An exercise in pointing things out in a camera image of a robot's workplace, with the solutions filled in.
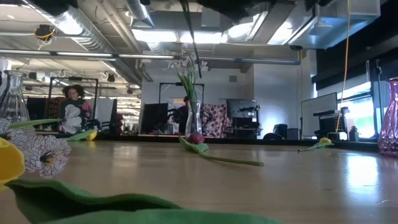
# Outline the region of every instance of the green stem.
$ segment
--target green stem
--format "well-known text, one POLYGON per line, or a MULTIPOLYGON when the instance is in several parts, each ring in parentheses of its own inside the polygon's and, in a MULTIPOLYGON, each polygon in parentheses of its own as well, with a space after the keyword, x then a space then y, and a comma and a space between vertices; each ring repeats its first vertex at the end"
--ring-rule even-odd
POLYGON ((245 165, 250 165, 250 166, 259 166, 263 167, 264 163, 263 162, 257 162, 257 161, 242 161, 242 160, 237 160, 237 159, 225 159, 225 158, 220 158, 220 157, 215 157, 215 156, 207 156, 202 152, 198 152, 199 156, 205 158, 205 159, 211 159, 214 161, 222 161, 222 162, 230 162, 234 164, 245 164, 245 165))

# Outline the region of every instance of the ceiling light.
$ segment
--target ceiling light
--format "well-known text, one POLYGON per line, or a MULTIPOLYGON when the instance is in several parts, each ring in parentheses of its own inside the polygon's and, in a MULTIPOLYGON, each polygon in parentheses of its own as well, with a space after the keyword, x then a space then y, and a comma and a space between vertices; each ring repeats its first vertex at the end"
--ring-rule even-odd
POLYGON ((18 7, 18 5, 15 5, 15 4, 0 4, 0 7, 18 7))
POLYGON ((48 51, 38 51, 38 50, 8 50, 8 49, 1 49, 0 53, 3 53, 3 54, 50 55, 50 52, 48 52, 48 51))
POLYGON ((57 54, 61 56, 112 57, 112 54, 102 53, 57 52, 57 54))
POLYGON ((174 59, 171 55, 138 55, 138 54, 121 54, 121 58, 143 58, 143 59, 174 59))
POLYGON ((284 22, 275 32, 275 34, 268 41, 268 44, 282 45, 292 36, 292 24, 284 22))
POLYGON ((177 35, 174 31, 168 30, 137 30, 133 29, 132 33, 137 40, 145 42, 176 42, 177 35))
POLYGON ((69 84, 67 84, 66 82, 63 82, 63 81, 60 81, 60 83, 61 83, 62 85, 66 85, 66 86, 69 85, 69 84))
POLYGON ((253 25, 253 23, 249 22, 249 23, 233 26, 228 30, 228 35, 232 38, 240 37, 244 34, 247 34, 250 31, 252 25, 253 25))
MULTIPOLYGON (((193 35, 197 44, 219 44, 221 42, 220 32, 194 32, 193 35)), ((192 43, 191 34, 184 32, 180 38, 180 42, 192 43)))

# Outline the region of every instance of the wooden table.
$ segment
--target wooden table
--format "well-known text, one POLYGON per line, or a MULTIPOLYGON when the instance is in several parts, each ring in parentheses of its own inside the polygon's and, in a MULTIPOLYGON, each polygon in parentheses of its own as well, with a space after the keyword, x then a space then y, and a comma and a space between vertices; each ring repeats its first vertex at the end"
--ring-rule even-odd
MULTIPOLYGON (((139 137, 163 137, 163 138, 177 138, 178 134, 138 134, 139 137)), ((204 138, 214 138, 214 136, 204 136, 204 138)))
MULTIPOLYGON (((185 208, 253 213, 284 223, 398 223, 398 160, 377 154, 210 145, 211 155, 265 163, 251 167, 207 161, 174 143, 71 145, 70 163, 56 179, 98 195, 151 194, 185 208)), ((0 194, 0 223, 27 223, 10 190, 0 194)))

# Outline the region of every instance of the glass vase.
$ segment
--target glass vase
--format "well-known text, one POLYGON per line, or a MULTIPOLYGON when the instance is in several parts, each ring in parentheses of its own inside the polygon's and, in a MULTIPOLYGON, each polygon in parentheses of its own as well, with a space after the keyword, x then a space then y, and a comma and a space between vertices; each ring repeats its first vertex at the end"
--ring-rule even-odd
POLYGON ((29 113, 22 94, 25 73, 10 70, 5 70, 4 73, 7 75, 7 88, 0 105, 0 118, 6 118, 11 122, 28 121, 29 113))
POLYGON ((388 104, 379 135, 380 154, 398 157, 398 77, 388 80, 390 103, 388 104))
POLYGON ((200 118, 200 101, 190 101, 188 104, 188 119, 185 127, 185 137, 189 138, 189 135, 194 132, 202 134, 201 129, 201 118, 200 118))

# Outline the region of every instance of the cable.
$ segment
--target cable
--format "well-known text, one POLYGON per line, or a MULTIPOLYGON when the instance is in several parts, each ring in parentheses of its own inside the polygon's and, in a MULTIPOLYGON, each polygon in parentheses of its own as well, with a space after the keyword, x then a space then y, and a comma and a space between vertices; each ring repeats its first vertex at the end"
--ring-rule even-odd
POLYGON ((337 124, 336 124, 336 132, 338 131, 338 127, 340 125, 341 109, 343 107, 344 89, 346 87, 347 70, 348 70, 349 25, 350 25, 350 22, 351 22, 351 8, 352 8, 352 6, 353 6, 353 0, 349 0, 348 20, 347 20, 347 40, 346 40, 346 61, 345 61, 345 69, 344 69, 343 90, 341 91, 340 110, 338 112, 338 118, 337 118, 337 124))
MULTIPOLYGON (((49 37, 51 37, 54 33, 55 33, 55 31, 56 31, 57 29, 54 29, 50 34, 47 34, 47 35, 45 35, 45 36, 43 36, 43 37, 38 37, 36 34, 35 34, 35 36, 37 37, 37 38, 45 38, 45 40, 42 42, 42 44, 39 46, 39 48, 37 49, 37 50, 40 50, 42 47, 44 47, 45 45, 48 45, 48 44, 51 44, 51 42, 50 43, 46 43, 46 41, 47 41, 47 39, 49 38, 49 37)), ((25 65, 27 65, 31 60, 32 60, 32 58, 33 58, 34 56, 31 56, 30 57, 30 59, 28 59, 25 63, 23 63, 19 68, 17 68, 17 70, 20 70, 20 69, 22 69, 25 65)))

